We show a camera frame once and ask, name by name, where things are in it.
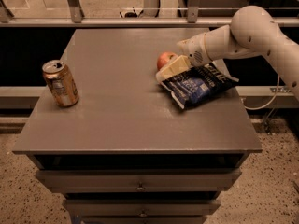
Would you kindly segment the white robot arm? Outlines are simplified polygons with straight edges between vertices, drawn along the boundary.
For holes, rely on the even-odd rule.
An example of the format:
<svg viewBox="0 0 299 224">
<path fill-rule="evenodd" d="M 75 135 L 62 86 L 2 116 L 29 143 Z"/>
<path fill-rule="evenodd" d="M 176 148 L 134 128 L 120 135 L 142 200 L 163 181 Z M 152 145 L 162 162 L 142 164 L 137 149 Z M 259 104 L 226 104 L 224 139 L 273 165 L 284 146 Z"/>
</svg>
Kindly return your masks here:
<svg viewBox="0 0 299 224">
<path fill-rule="evenodd" d="M 240 8 L 231 23 L 178 42 L 182 54 L 156 74 L 159 82 L 219 59 L 263 56 L 299 99 L 299 44 L 261 7 Z"/>
</svg>

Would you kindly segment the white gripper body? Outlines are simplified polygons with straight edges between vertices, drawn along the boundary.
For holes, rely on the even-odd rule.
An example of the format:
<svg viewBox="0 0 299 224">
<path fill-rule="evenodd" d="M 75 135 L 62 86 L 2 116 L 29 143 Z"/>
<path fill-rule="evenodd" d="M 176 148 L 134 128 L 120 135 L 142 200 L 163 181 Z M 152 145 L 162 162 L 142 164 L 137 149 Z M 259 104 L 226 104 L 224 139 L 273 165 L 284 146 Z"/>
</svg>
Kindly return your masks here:
<svg viewBox="0 0 299 224">
<path fill-rule="evenodd" d="M 212 62 L 206 51 L 206 33 L 181 40 L 177 42 L 177 45 L 193 66 L 202 66 Z"/>
</svg>

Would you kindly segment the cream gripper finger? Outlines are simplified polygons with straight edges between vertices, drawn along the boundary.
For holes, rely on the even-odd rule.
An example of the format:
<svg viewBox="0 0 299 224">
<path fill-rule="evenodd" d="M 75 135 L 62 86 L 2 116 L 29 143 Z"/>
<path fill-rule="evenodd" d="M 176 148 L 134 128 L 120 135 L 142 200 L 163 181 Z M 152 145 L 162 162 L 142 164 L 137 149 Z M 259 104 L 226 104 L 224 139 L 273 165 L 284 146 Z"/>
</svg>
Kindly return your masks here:
<svg viewBox="0 0 299 224">
<path fill-rule="evenodd" d="M 165 66 L 163 66 L 156 74 L 158 82 L 169 79 L 175 75 L 188 71 L 192 68 L 191 62 L 185 55 L 180 55 L 177 58 L 171 59 Z"/>
</svg>

